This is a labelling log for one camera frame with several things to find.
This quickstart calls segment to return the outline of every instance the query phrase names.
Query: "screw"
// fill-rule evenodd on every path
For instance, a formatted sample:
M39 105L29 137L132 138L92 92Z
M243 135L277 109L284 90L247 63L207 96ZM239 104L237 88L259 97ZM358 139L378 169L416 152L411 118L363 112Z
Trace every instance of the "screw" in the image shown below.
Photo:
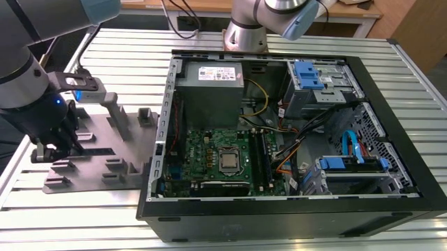
M40 77L41 76L41 71L39 69L35 69L35 77Z
M265 123L272 127L275 125L273 121L271 119L265 119Z

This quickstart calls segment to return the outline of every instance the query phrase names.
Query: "aluminum table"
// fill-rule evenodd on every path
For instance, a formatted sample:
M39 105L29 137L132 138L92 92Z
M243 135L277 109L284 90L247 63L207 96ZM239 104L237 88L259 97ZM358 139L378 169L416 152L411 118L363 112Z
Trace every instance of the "aluminum table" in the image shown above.
M400 46L379 39L268 36L271 52L359 56L432 174L447 191L447 102ZM103 29L83 64L127 112L160 112L171 50L221 50L221 34L181 40L171 31ZM73 68L71 60L67 71ZM105 113L88 105L89 113ZM31 164L35 148L25 138L0 178L0 250L444 250L447 214L410 222L372 237L163 243L135 219L139 190L45 195L48 164Z

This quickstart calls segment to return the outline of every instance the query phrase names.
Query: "wooden surface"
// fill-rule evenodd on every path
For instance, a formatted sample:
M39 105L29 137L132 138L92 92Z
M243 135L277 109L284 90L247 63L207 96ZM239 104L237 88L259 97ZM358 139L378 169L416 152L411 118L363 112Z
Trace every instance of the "wooden surface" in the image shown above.
M447 54L447 1L416 0L392 38L427 73Z
M180 0L173 0L181 7L185 7ZM221 12L229 13L232 7L232 0L187 0L191 8L197 12ZM167 8L177 10L177 8L165 0ZM161 8L160 0L144 0L144 2L123 3L125 9L147 9ZM382 18L382 11L375 5L370 10L363 10L356 5L347 5L338 2L330 9L331 17L354 17L354 18Z
M376 21L368 38L390 38L403 21L416 0L375 0L383 17Z

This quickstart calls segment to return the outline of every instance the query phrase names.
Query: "white label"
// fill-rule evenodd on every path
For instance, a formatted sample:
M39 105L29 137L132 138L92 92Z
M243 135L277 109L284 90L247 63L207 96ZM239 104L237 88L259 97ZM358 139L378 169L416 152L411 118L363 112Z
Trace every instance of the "white label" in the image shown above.
M297 190L297 188L299 188L299 184L297 184L297 182L293 180L292 177L291 177L291 181L288 182L288 184L291 184L292 188L293 188L295 190Z
M288 161L283 164L281 169L291 170L291 163Z
M199 80L235 81L236 68L233 67L201 67L199 68Z
M285 114L285 110L280 108L279 111L277 111L279 117L283 118L284 114Z
M380 15L374 15L374 14L363 14L363 17L374 17L374 18L379 18Z
M147 9L161 9L161 6L147 5L145 8L147 8Z
M320 77L322 82L332 82L330 77Z
M306 162L301 163L299 170L306 170L308 168L308 164Z

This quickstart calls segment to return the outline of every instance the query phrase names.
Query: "blue led light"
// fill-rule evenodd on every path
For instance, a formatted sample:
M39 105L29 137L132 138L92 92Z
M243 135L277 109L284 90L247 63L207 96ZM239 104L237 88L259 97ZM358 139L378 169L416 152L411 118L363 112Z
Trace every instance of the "blue led light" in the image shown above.
M79 90L75 90L75 99L76 101L81 100L83 98L83 93Z

